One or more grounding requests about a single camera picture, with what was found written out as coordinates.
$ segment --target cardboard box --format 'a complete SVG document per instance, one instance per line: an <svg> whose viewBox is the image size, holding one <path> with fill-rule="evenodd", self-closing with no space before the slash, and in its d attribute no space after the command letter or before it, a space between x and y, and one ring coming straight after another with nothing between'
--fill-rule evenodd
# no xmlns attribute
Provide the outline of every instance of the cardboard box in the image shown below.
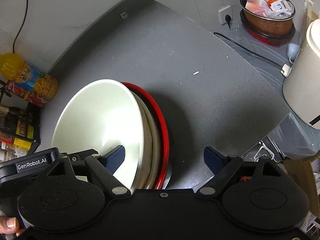
<svg viewBox="0 0 320 240"><path fill-rule="evenodd" d="M310 201L310 212L320 217L319 196L314 172L320 173L320 151L301 160L285 160L288 175L304 190Z"/></svg>

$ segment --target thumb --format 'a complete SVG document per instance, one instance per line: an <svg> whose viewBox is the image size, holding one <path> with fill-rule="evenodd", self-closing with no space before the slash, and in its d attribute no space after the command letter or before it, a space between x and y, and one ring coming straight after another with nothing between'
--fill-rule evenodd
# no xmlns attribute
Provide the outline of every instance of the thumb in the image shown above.
<svg viewBox="0 0 320 240"><path fill-rule="evenodd" d="M16 218L0 216L0 234L14 234L19 230L19 222Z"/></svg>

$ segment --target metal rivet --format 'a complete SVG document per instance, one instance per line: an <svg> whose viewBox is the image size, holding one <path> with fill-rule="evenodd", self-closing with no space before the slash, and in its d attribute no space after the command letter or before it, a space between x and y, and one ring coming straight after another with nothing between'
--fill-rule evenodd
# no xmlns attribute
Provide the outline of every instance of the metal rivet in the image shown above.
<svg viewBox="0 0 320 240"><path fill-rule="evenodd" d="M216 193L216 190L212 187L203 187L200 189L200 193L203 195L212 195Z"/></svg>
<svg viewBox="0 0 320 240"><path fill-rule="evenodd" d="M126 194L127 192L128 192L128 189L125 187L114 187L112 189L112 193L116 195L123 195L123 194Z"/></svg>
<svg viewBox="0 0 320 240"><path fill-rule="evenodd" d="M164 193L164 192L163 192L163 193L160 193L159 196L160 196L160 197L169 197L168 193Z"/></svg>

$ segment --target fingernail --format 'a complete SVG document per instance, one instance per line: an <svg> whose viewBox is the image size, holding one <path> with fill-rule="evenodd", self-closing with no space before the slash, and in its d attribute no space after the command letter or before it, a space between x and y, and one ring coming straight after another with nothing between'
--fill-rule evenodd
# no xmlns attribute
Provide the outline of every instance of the fingernail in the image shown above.
<svg viewBox="0 0 320 240"><path fill-rule="evenodd" d="M20 236L24 231L26 231L26 228L20 229L18 232L16 232L17 237Z"/></svg>
<svg viewBox="0 0 320 240"><path fill-rule="evenodd" d="M15 228L16 227L16 218L9 218L7 220L7 227Z"/></svg>

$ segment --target plastic bottle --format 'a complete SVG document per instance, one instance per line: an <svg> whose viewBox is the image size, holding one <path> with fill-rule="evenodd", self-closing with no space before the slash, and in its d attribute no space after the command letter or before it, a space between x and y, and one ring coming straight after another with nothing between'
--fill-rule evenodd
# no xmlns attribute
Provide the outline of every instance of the plastic bottle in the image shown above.
<svg viewBox="0 0 320 240"><path fill-rule="evenodd" d="M14 53L0 55L0 72L5 78L47 100L55 96L59 87L55 78L29 65Z"/></svg>
<svg viewBox="0 0 320 240"><path fill-rule="evenodd" d="M16 116L25 116L25 112L15 106L4 106L0 105L0 113L5 114L5 115L16 115Z"/></svg>

